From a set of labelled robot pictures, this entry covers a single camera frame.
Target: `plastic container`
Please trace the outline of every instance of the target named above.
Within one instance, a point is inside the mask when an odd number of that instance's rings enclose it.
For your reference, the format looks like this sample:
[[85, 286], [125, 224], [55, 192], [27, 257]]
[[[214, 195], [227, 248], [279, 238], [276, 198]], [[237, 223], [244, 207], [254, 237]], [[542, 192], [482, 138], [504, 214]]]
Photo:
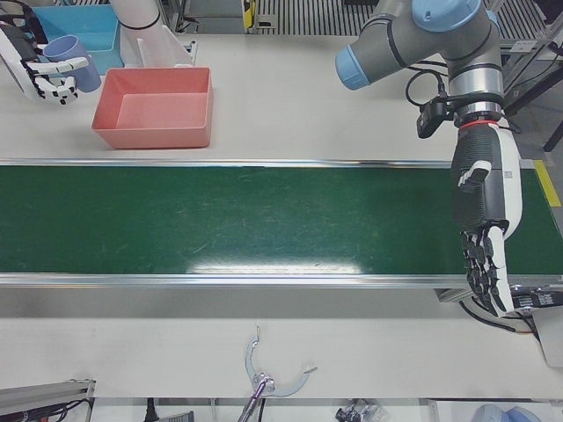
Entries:
[[209, 68], [111, 69], [91, 128], [116, 149], [209, 145]]
[[77, 81], [77, 88], [82, 92], [95, 91], [102, 84], [92, 58], [75, 35], [63, 35], [61, 38], [49, 42], [48, 45], [43, 48], [43, 55], [51, 62], [60, 62], [75, 57], [86, 57], [88, 66], [70, 72], [64, 72], [64, 74], [73, 76]]
[[94, 60], [100, 75], [122, 68], [119, 23], [110, 4], [93, 6], [34, 7], [50, 41], [75, 35]]

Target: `pink plastic bin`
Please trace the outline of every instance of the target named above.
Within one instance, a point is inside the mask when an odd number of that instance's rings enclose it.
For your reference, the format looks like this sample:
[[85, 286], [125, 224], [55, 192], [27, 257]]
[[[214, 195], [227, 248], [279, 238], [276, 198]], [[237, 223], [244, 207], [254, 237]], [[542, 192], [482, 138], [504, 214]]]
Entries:
[[116, 149], [209, 145], [209, 68], [110, 69], [91, 128]]

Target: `blue cup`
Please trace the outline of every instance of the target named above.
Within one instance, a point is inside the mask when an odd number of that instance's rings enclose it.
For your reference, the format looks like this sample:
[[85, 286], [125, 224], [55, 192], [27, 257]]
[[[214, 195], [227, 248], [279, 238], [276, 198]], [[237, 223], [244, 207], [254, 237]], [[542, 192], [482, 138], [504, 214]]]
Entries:
[[92, 92], [99, 88], [102, 80], [90, 55], [74, 35], [64, 35], [52, 40], [43, 48], [43, 55], [50, 62], [61, 62], [74, 59], [75, 57], [86, 57], [88, 66], [85, 68], [64, 72], [64, 75], [73, 76], [77, 80], [77, 89], [82, 92]]

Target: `red ring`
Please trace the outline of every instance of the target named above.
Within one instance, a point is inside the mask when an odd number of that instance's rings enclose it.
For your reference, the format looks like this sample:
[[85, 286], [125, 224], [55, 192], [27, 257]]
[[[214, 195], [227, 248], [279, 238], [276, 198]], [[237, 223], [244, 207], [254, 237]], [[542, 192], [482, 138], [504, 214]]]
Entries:
[[460, 129], [465, 129], [466, 127], [471, 127], [471, 126], [476, 126], [476, 125], [488, 125], [488, 124], [494, 124], [495, 126], [499, 126], [499, 122], [498, 121], [494, 121], [494, 120], [475, 120], [475, 121], [470, 121], [469, 123], [465, 123], [462, 127], [460, 127]]

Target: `blue plastic bin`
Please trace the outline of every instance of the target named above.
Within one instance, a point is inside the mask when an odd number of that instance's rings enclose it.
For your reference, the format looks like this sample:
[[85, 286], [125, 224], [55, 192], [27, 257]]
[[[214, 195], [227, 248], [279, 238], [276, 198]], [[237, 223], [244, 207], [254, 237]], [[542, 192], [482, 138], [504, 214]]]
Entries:
[[76, 35], [90, 53], [100, 75], [122, 68], [119, 23], [110, 4], [34, 7], [49, 41]]

